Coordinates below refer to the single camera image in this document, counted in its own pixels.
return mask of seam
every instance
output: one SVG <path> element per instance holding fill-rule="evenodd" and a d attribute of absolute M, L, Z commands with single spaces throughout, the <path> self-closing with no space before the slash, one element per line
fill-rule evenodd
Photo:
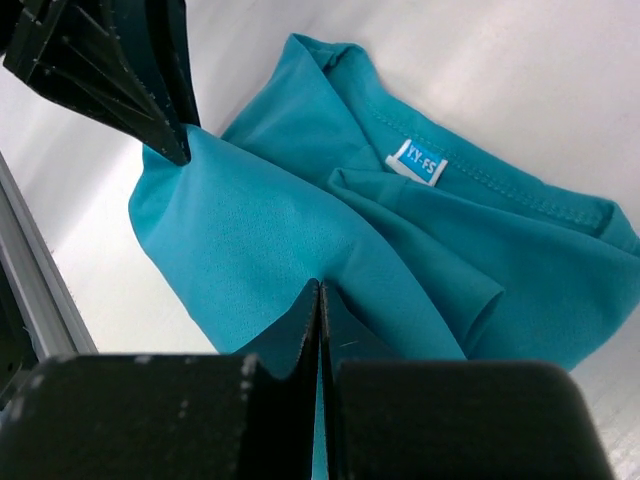
<path fill-rule="evenodd" d="M 438 145 L 435 145 L 433 142 L 422 137 L 417 132 L 414 132 L 412 129 L 410 129 L 406 125 L 403 125 L 400 122 L 392 121 L 391 119 L 383 115 L 381 112 L 379 112 L 376 109 L 376 107 L 373 104 L 371 104 L 371 102 L 369 102 L 368 100 L 365 100 L 365 102 L 367 107 L 369 107 L 369 109 L 371 110 L 371 113 L 374 116 L 374 118 L 376 118 L 378 121 L 393 128 L 395 131 L 397 131 L 398 133 L 401 133 L 402 135 L 420 140 L 422 143 L 425 144 L 425 146 L 428 146 L 434 151 L 436 151 L 437 153 L 445 156 L 445 158 L 447 158 L 448 160 L 453 160 L 451 164 L 457 170 L 464 173 L 465 175 L 472 178 L 473 180 L 481 183 L 482 185 L 489 188 L 490 190 L 501 194 L 505 198 L 512 200 L 516 203 L 519 203 L 520 205 L 528 207 L 532 210 L 535 210 L 539 213 L 543 213 L 545 215 L 558 218 L 560 220 L 570 221 L 577 225 L 588 226 L 594 229 L 598 228 L 598 226 L 600 225 L 600 222 L 602 220 L 601 215 L 578 211 L 572 208 L 553 204 L 548 200 L 540 199 L 540 198 L 534 197 L 531 194 L 521 192 L 515 189 L 514 187 L 510 186 L 508 183 L 497 180 L 496 178 L 492 177 L 486 172 L 480 170 L 478 167 L 471 166 L 467 161 L 460 158 L 458 155 L 452 152 L 449 152 Z"/>

